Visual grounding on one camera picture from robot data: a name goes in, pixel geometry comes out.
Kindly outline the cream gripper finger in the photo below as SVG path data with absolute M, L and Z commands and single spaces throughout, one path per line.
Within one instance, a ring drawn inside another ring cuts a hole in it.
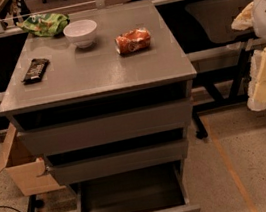
M 266 109 L 266 82 L 251 81 L 247 94 L 247 106 L 250 110 L 258 112 Z

